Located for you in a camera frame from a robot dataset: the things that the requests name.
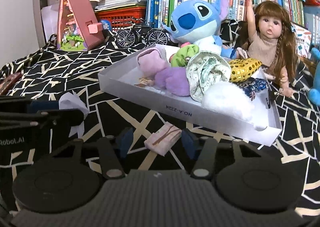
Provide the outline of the small pink cloth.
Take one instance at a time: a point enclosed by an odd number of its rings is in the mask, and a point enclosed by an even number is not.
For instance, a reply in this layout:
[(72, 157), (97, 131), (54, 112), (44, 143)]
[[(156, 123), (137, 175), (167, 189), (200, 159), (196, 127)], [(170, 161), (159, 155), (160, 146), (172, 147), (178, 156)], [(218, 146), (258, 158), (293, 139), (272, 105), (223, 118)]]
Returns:
[(164, 157), (181, 137), (181, 133), (181, 129), (166, 122), (157, 132), (152, 133), (144, 141), (144, 145), (147, 149)]

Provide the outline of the gold sequin scrunchie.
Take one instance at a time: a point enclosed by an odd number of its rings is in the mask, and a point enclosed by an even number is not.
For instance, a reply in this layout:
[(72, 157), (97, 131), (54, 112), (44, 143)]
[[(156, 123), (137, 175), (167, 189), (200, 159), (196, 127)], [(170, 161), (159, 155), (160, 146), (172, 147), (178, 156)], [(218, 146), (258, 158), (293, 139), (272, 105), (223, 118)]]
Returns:
[(261, 66), (262, 62), (254, 58), (233, 59), (229, 61), (232, 83), (243, 82), (249, 79)]

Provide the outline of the green scrunchie with bell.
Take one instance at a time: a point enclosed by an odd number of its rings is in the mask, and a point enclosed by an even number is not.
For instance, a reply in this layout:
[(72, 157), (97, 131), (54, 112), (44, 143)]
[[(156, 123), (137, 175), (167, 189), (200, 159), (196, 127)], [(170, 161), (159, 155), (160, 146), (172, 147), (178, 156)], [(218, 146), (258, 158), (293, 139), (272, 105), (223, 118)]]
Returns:
[(195, 44), (188, 44), (181, 47), (170, 58), (170, 64), (172, 67), (185, 67), (187, 66), (191, 57), (195, 56), (199, 52), (199, 47)]

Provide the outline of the light pink soft cloth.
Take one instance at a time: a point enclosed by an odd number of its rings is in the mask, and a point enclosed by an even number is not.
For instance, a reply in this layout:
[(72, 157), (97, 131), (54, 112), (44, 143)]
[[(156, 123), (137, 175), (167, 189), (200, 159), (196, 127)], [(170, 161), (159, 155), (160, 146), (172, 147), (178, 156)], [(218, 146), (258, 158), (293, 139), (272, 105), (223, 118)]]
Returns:
[(170, 66), (165, 48), (155, 46), (141, 51), (137, 57), (137, 66), (145, 77), (153, 78), (158, 72)]

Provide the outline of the pink fuzzy scrunchie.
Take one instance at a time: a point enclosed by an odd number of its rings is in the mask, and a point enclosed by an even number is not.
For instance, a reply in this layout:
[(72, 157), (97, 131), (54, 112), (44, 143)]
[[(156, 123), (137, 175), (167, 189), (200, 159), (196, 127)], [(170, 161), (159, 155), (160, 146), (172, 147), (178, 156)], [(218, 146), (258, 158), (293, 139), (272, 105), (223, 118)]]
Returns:
[[(189, 45), (189, 44), (190, 44), (190, 42), (183, 43), (183, 44), (180, 45), (180, 48), (183, 48), (183, 47), (185, 47), (185, 46), (187, 46), (187, 45)], [(171, 63), (171, 60), (172, 60), (174, 54), (172, 54), (172, 55), (170, 56), (170, 58), (169, 58), (169, 63)]]

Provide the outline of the black white patterned cloth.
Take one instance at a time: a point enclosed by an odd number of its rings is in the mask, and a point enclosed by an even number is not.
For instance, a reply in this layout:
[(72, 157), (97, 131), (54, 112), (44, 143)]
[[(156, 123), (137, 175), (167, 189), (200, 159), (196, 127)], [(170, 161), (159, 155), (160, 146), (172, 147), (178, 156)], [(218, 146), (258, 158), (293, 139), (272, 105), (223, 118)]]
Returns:
[[(98, 82), (99, 72), (142, 48), (143, 44), (139, 44), (130, 49), (119, 49), (113, 38), (88, 52), (68, 53), (47, 44), (35, 53), (5, 64), (1, 78), (15, 72), (22, 73), (21, 80), (9, 91), (9, 95), (14, 97), (48, 101), (58, 100), (66, 92), (77, 93), (88, 108), (82, 137), (85, 142), (118, 135), (124, 128), (132, 128), (133, 143), (122, 162), (126, 171), (189, 171), (194, 162), (188, 158), (180, 142), (176, 142), (165, 156), (159, 156), (145, 148), (146, 138), (165, 122), (180, 129), (187, 128), (198, 137), (213, 137), (223, 143), (230, 143), (235, 137), (102, 92)], [(291, 98), (279, 96), (276, 100), (283, 127), (279, 138), (270, 147), (258, 146), (259, 150), (292, 168), (303, 181), (304, 187), (296, 210), (304, 217), (319, 215), (319, 108), (308, 100), (306, 89), (311, 84), (308, 68), (300, 63), (295, 94)]]

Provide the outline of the white fluffy scrunchie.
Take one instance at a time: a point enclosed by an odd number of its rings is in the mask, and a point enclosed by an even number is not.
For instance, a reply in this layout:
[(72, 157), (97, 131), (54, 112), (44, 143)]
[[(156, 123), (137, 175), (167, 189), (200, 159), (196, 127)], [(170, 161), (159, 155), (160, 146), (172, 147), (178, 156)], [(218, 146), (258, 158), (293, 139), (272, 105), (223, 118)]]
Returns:
[(260, 97), (251, 100), (236, 84), (218, 82), (209, 87), (202, 98), (202, 107), (253, 124), (263, 131), (268, 122), (267, 103)]

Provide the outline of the white shallow cardboard box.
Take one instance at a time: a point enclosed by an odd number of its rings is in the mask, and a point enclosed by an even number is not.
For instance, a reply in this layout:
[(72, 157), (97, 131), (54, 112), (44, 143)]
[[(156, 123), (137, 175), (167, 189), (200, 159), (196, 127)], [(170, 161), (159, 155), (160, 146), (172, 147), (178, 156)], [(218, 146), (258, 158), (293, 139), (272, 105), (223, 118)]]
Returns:
[(269, 126), (263, 131), (257, 131), (253, 124), (205, 109), (201, 102), (194, 101), (190, 96), (180, 97), (156, 85), (143, 85), (143, 73), (139, 70), (136, 61), (139, 53), (137, 51), (99, 72), (100, 89), (191, 124), (257, 144), (270, 146), (280, 135), (282, 126), (279, 113), (276, 104), (269, 99), (267, 89), (257, 92), (255, 97), (258, 96), (267, 103)]

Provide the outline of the purple fuzzy scrunchie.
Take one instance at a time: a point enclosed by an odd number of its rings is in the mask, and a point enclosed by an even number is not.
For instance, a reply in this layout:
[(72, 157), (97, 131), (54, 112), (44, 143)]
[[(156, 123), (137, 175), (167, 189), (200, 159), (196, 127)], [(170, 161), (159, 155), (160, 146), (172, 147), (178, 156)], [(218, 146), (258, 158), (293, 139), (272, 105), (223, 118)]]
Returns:
[(155, 75), (155, 85), (176, 96), (190, 95), (190, 86), (184, 67), (168, 67)]

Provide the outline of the dark blue patterned scrunchie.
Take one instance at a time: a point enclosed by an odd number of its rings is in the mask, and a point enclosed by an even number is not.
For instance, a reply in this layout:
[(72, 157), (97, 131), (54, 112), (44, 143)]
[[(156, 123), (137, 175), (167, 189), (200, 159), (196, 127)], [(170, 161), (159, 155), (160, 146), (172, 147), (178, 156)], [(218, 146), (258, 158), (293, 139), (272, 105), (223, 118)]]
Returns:
[(257, 92), (267, 89), (267, 81), (262, 78), (250, 77), (243, 82), (236, 83), (236, 85), (241, 88), (252, 101), (255, 99)]

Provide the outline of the pale green floral scrunchie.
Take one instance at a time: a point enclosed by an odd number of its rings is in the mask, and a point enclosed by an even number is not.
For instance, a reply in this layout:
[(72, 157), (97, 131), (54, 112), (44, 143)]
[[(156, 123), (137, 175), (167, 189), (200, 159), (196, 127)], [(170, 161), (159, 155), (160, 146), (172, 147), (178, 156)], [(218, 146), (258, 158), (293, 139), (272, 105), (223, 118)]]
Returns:
[(186, 77), (191, 98), (202, 102), (205, 91), (212, 85), (221, 81), (229, 81), (231, 67), (220, 55), (210, 51), (200, 51), (189, 60)]

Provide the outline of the pink miniature house model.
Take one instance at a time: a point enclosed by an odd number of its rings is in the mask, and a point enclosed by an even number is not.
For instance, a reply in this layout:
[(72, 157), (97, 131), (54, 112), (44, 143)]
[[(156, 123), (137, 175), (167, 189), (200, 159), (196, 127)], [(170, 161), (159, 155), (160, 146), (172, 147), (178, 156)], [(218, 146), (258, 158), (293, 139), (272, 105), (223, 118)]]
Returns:
[(57, 48), (88, 51), (104, 41), (103, 25), (98, 22), (89, 0), (60, 0), (57, 21)]

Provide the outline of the miniature black bicycle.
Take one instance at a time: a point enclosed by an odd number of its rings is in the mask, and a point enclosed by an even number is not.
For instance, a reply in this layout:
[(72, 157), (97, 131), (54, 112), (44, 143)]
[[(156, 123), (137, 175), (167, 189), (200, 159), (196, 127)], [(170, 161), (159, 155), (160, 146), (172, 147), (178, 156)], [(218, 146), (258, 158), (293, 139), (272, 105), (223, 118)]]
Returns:
[(143, 18), (130, 19), (131, 27), (121, 29), (116, 35), (116, 45), (120, 48), (131, 48), (139, 43), (146, 46), (153, 44), (167, 45), (169, 36), (165, 29), (154, 28), (154, 22), (146, 23)]

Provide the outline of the blue round plush toy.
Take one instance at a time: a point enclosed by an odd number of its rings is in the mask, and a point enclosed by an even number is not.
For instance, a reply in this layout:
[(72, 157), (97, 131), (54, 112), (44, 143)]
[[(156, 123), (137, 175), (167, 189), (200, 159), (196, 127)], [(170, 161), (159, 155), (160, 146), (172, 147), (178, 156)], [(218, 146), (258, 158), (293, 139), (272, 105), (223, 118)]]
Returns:
[(313, 47), (311, 49), (311, 55), (317, 61), (317, 67), (315, 71), (315, 75), (313, 77), (313, 87), (308, 92), (308, 99), (315, 104), (316, 106), (320, 106), (320, 52), (319, 49)]

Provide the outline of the brown haired baby doll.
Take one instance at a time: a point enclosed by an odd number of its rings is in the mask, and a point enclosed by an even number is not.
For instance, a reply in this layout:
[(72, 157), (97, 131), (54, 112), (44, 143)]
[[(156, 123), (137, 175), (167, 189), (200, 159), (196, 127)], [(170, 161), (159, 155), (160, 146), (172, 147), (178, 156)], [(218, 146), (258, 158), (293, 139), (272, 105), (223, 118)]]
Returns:
[(291, 97), (297, 54), (288, 12), (274, 1), (264, 1), (254, 7), (253, 0), (249, 0), (246, 18), (239, 36), (242, 46), (237, 48), (236, 57), (261, 61), (269, 79), (279, 85), (280, 93)]

